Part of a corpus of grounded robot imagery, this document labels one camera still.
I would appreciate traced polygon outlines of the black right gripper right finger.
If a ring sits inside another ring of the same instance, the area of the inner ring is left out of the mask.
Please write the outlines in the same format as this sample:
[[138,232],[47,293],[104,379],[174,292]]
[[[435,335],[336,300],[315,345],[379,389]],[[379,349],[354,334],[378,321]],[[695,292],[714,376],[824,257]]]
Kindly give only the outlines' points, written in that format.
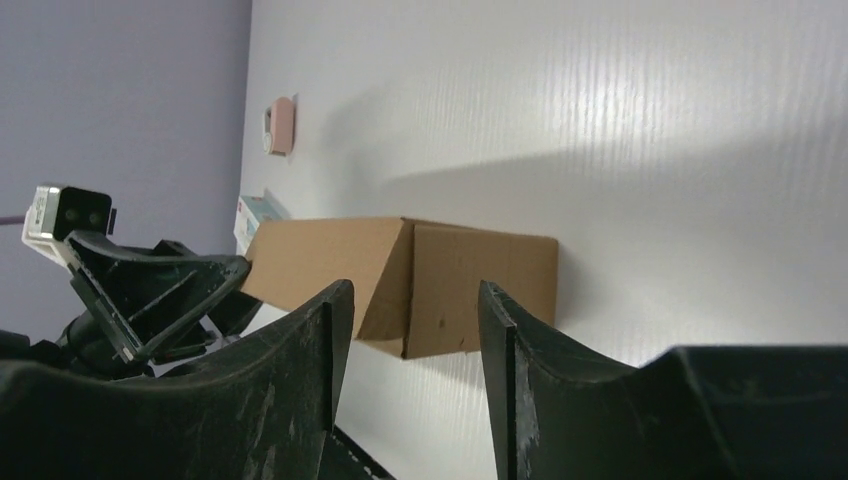
[[632,367],[497,284],[478,325],[501,479],[843,479],[843,346],[677,346]]

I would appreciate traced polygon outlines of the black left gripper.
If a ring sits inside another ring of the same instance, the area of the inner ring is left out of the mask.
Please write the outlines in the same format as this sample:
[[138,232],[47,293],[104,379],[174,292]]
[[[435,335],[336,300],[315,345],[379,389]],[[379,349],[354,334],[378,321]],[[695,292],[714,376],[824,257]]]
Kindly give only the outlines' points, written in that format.
[[86,310],[58,339],[28,345],[28,361],[101,380],[150,376],[208,352],[218,334],[203,318],[224,337],[242,336],[262,306],[239,290],[251,268],[241,255],[198,255],[173,240],[126,247],[86,231],[64,243]]

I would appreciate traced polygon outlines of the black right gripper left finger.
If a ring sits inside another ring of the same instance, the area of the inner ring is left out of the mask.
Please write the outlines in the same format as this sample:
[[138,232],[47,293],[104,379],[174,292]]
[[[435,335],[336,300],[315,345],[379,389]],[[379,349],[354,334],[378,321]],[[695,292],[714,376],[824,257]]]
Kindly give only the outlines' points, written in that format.
[[5,479],[315,479],[339,404],[354,286],[157,378],[1,365]]

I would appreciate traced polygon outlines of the brown cardboard box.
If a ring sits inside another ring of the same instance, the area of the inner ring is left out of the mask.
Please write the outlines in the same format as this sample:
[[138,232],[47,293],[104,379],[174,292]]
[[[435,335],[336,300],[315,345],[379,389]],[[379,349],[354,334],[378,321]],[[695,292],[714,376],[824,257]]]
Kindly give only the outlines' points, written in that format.
[[353,339],[410,360],[479,350],[483,281],[553,324],[559,253],[551,237],[405,217],[269,221],[248,247],[242,290],[293,311],[347,279]]

